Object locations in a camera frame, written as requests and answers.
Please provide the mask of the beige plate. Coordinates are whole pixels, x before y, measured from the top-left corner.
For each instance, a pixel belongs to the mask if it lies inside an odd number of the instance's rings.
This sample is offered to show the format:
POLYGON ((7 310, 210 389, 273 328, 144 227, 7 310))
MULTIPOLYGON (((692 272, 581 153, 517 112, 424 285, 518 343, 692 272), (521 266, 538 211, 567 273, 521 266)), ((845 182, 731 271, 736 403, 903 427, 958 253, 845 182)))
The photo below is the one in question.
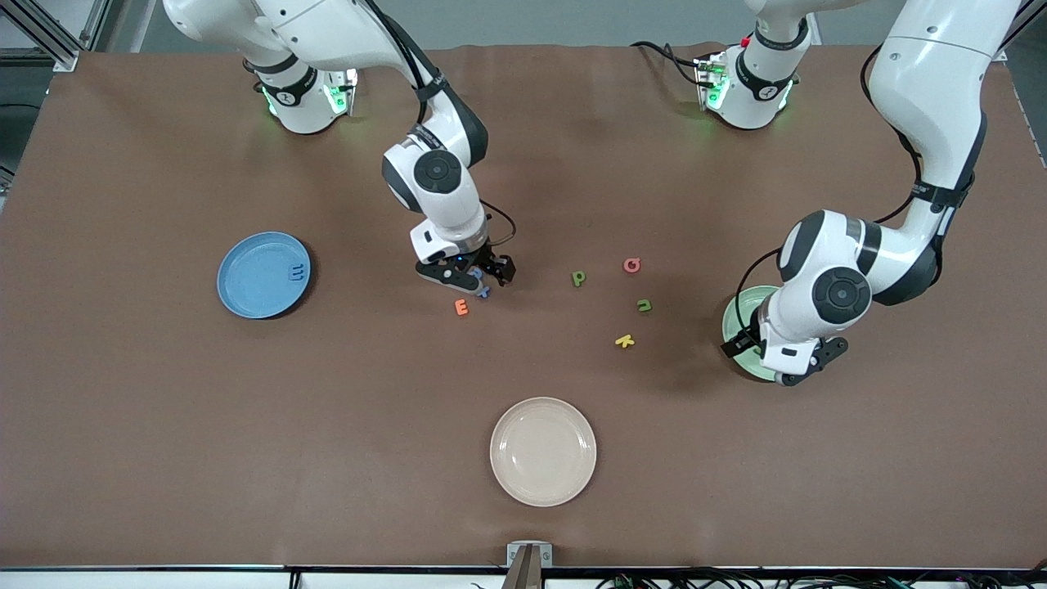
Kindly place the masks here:
POLYGON ((597 439, 588 421, 558 398, 528 398, 494 425, 489 461, 495 480, 524 506, 564 506, 591 483, 597 439))

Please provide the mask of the blue plate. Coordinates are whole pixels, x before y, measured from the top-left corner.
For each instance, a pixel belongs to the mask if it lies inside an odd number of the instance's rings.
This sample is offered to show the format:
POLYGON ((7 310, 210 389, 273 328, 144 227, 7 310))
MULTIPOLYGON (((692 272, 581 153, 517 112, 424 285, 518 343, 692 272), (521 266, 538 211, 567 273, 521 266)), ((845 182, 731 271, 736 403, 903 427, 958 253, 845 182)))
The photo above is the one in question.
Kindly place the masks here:
POLYGON ((306 245, 287 232, 257 232, 240 240, 219 264, 218 297, 237 317, 269 320, 302 302, 312 280, 312 256, 306 245), (309 275, 288 280, 293 264, 304 264, 309 275))

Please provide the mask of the brown table cloth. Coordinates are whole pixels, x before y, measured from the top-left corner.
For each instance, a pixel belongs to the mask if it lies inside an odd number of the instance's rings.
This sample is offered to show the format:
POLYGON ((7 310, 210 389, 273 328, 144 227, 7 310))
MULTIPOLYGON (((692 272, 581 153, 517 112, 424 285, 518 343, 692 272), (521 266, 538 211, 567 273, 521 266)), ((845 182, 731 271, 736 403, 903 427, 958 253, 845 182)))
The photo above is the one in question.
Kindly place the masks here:
POLYGON ((812 48, 775 124, 737 132, 643 50, 431 53, 489 129, 478 191, 519 224, 514 282, 464 317, 416 275, 418 217, 380 174, 416 115, 398 72, 299 137, 239 56, 81 56, 0 216, 0 566, 486 565, 524 539, 565 566, 1046 559, 1047 169, 1003 65, 940 281, 797 387, 719 349, 744 269, 800 217, 909 192, 867 55, 812 48), (216 288, 257 232, 312 256, 269 320, 216 288), (528 398, 591 421, 564 506, 491 470, 528 398))

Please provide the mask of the green plate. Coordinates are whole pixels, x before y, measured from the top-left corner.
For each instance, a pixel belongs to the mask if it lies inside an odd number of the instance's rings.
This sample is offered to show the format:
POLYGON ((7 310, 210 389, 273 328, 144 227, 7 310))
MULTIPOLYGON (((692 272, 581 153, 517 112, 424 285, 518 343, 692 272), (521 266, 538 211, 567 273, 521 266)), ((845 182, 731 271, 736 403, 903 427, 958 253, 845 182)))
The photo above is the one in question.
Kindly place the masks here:
MULTIPOLYGON (((741 317, 745 321, 749 321, 752 314, 762 305, 764 299, 771 297, 776 290, 777 287, 771 285, 749 287, 747 290, 740 292, 739 302, 737 301, 737 297, 730 299, 728 307, 725 309, 721 321, 723 340, 733 339, 734 336, 743 330, 743 324, 738 321, 738 313, 735 311, 735 305, 738 305, 738 312, 741 314, 741 317)), ((774 383, 775 372, 762 366, 762 358, 756 348, 749 348, 745 352, 741 352, 736 357, 732 357, 732 359, 744 372, 767 383, 774 383)))

